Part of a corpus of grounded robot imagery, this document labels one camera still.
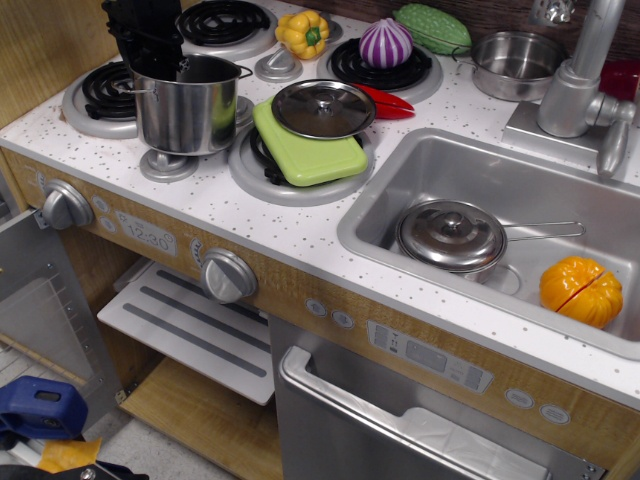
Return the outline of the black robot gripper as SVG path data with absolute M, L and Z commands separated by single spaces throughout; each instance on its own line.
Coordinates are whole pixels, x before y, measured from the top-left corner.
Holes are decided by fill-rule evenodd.
M 183 74 L 190 61 L 177 28 L 182 6 L 175 1 L 103 1 L 107 28 L 130 70 L 175 70 Z

